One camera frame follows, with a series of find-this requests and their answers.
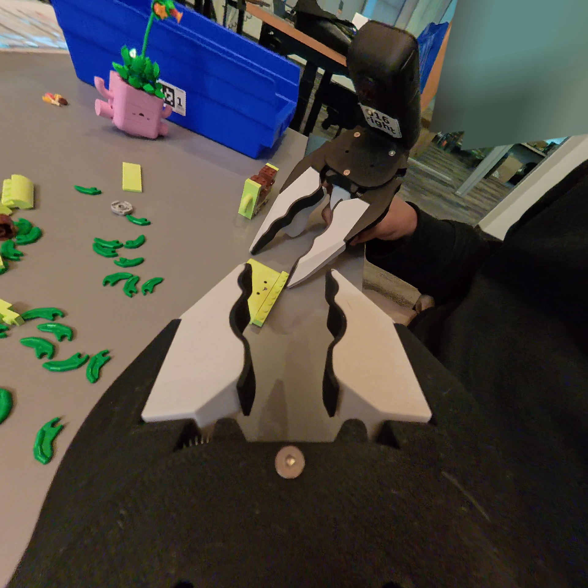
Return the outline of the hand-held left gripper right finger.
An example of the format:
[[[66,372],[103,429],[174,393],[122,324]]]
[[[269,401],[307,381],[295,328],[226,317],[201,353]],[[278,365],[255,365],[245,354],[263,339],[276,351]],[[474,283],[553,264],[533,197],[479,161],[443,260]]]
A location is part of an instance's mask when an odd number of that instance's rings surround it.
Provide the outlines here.
[[[329,417],[358,419],[367,432],[383,423],[429,423],[433,413],[395,323],[337,270],[325,276],[329,306],[322,399]]]

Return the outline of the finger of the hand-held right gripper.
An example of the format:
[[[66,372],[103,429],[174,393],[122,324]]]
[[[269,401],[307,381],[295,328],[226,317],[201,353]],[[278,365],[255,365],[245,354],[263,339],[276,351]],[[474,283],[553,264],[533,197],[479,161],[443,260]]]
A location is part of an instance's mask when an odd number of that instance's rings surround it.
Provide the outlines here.
[[[256,255],[283,231],[288,237],[299,236],[306,228],[311,213],[325,198],[320,172],[308,168],[288,187],[283,188],[269,209],[250,246]]]
[[[302,283],[339,256],[352,239],[348,236],[350,231],[370,206],[361,198],[351,197],[342,187],[333,188],[329,204],[331,223],[314,239],[310,250],[298,259],[286,283],[287,288]]]

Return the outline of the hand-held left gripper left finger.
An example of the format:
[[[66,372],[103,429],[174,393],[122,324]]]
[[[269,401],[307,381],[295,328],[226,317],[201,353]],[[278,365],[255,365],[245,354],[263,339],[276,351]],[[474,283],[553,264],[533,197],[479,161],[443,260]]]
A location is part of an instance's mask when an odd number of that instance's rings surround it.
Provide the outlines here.
[[[250,415],[256,392],[249,343],[252,267],[238,265],[181,317],[142,411],[144,422]]]

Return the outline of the person's right hand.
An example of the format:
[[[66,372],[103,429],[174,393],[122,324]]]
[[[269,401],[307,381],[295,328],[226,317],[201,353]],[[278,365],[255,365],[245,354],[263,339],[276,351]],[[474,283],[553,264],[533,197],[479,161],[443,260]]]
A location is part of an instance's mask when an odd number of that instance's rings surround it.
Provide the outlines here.
[[[395,195],[387,213],[373,226],[366,228],[348,242],[349,246],[366,243],[372,239],[395,241],[412,235],[417,227],[417,210],[400,195]]]

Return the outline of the brown and lime brick assembly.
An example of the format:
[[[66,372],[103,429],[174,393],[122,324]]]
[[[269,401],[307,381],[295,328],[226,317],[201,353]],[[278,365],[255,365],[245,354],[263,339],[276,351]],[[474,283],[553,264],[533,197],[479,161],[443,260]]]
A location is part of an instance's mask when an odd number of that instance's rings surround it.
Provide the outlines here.
[[[239,205],[239,215],[252,219],[265,205],[276,179],[279,168],[267,163],[244,184]]]

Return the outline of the black bag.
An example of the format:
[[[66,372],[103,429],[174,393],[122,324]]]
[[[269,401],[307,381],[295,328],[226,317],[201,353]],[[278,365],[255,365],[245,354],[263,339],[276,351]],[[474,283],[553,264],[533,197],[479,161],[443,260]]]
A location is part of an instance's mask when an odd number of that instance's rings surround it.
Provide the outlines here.
[[[317,1],[298,1],[293,9],[295,29],[346,56],[357,27],[321,9]]]

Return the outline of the scatter of green leaf pieces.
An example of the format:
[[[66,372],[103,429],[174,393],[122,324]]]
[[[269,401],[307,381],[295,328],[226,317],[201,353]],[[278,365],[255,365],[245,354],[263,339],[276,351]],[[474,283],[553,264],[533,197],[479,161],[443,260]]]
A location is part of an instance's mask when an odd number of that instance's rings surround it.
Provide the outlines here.
[[[49,463],[66,424],[59,398],[94,385],[122,340],[146,323],[142,284],[163,276],[162,224],[122,220],[92,191],[58,186],[57,199],[29,174],[33,209],[9,209],[18,229],[1,242],[1,299],[25,320],[1,322],[1,484],[17,463]]]

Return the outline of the person's black jacket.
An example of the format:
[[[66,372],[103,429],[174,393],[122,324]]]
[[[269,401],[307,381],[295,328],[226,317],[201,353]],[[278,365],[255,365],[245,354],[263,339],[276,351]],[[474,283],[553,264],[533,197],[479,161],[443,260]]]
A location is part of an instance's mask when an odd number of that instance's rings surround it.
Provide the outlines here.
[[[587,587],[587,161],[491,245],[437,357],[480,403],[524,517],[568,587]]]

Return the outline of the pink brick flower pot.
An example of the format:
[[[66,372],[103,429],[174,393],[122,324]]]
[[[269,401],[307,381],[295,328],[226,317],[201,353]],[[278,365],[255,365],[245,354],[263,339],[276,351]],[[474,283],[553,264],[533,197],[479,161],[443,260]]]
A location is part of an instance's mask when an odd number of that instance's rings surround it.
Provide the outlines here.
[[[101,77],[94,78],[94,86],[104,98],[95,101],[96,114],[130,136],[157,139],[168,132],[165,120],[172,107],[164,105],[160,68],[146,55],[146,48],[155,21],[172,17],[180,22],[182,15],[173,1],[152,1],[141,51],[125,45],[121,48],[122,63],[112,63],[108,88]]]

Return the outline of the lime curved brick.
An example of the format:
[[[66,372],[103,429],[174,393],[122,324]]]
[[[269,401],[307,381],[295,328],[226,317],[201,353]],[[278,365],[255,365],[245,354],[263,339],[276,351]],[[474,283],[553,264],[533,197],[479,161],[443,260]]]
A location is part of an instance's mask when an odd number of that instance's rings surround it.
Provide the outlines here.
[[[2,183],[1,204],[9,209],[34,208],[34,184],[20,174],[12,174]]]

